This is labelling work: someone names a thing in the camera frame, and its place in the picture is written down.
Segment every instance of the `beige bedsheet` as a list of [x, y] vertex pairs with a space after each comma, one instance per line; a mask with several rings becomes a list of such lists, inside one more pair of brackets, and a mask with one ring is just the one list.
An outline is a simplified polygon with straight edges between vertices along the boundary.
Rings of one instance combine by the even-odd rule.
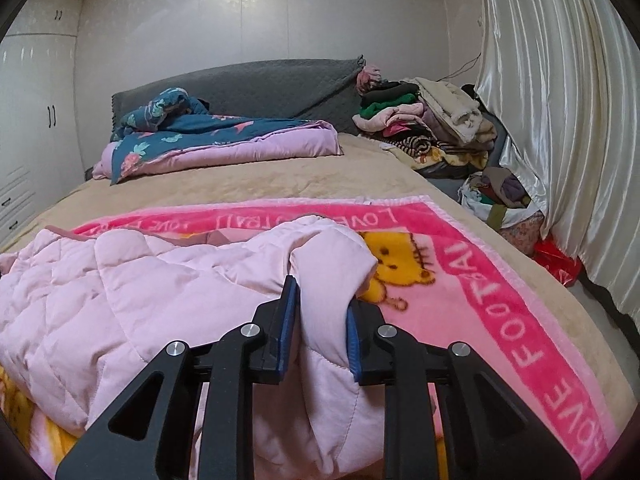
[[144, 176], [110, 186], [90, 181], [39, 215], [2, 252], [24, 247], [46, 225], [72, 229], [101, 216], [151, 206], [239, 202], [255, 198], [399, 198], [426, 194], [481, 237], [529, 284], [556, 316], [593, 369], [616, 425], [622, 430], [636, 400], [620, 366], [580, 303], [534, 261], [511, 247], [390, 153], [367, 139], [340, 136], [344, 156], [252, 162]]

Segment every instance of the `metal screw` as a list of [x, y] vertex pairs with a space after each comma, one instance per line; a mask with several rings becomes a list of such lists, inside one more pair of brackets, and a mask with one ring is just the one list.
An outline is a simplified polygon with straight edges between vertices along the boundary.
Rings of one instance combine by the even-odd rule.
[[174, 341], [173, 343], [169, 343], [166, 347], [166, 352], [171, 355], [171, 356], [177, 356], [180, 355], [182, 352], [184, 352], [184, 349], [186, 348], [186, 346], [184, 345], [184, 343], [182, 341]]
[[395, 337], [398, 334], [398, 329], [392, 325], [382, 325], [378, 327], [378, 335], [380, 337]]
[[453, 343], [451, 351], [458, 357], [466, 357], [471, 354], [471, 347], [466, 343]]
[[244, 337], [253, 337], [254, 335], [258, 335], [260, 333], [260, 327], [254, 323], [247, 323], [240, 329], [240, 333]]

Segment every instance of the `pile of clothes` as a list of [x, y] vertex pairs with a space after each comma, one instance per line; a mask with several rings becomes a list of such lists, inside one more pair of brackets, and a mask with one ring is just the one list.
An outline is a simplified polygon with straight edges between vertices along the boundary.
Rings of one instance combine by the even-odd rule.
[[507, 168], [484, 168], [460, 189], [462, 207], [484, 221], [511, 245], [531, 255], [544, 215]]
[[496, 131], [479, 103], [450, 83], [386, 81], [366, 66], [356, 85], [361, 132], [427, 178], [466, 178], [484, 169]]

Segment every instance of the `drawer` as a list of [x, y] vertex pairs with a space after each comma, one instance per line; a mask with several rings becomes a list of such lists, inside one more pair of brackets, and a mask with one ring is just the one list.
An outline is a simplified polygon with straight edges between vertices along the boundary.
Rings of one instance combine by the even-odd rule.
[[12, 179], [0, 187], [0, 219], [4, 219], [26, 197], [33, 195], [29, 177], [30, 172], [22, 170], [12, 174]]
[[7, 215], [0, 220], [0, 247], [15, 238], [18, 233], [36, 216], [34, 193], [27, 195]]

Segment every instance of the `blue gripper pad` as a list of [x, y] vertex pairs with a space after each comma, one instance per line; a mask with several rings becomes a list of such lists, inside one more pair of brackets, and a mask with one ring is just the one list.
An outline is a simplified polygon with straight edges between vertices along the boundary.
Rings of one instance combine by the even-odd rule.
[[353, 374], [353, 380], [357, 383], [362, 378], [362, 363], [360, 362], [360, 338], [358, 337], [358, 326], [355, 314], [353, 313], [353, 302], [347, 307], [347, 357], [349, 359], [349, 370]]
[[300, 288], [296, 279], [289, 275], [284, 281], [282, 295], [278, 310], [283, 309], [282, 328], [278, 342], [278, 375], [280, 380], [284, 378], [289, 367], [289, 355], [291, 352], [291, 340], [293, 338], [293, 329], [296, 324], [296, 306], [300, 300]]

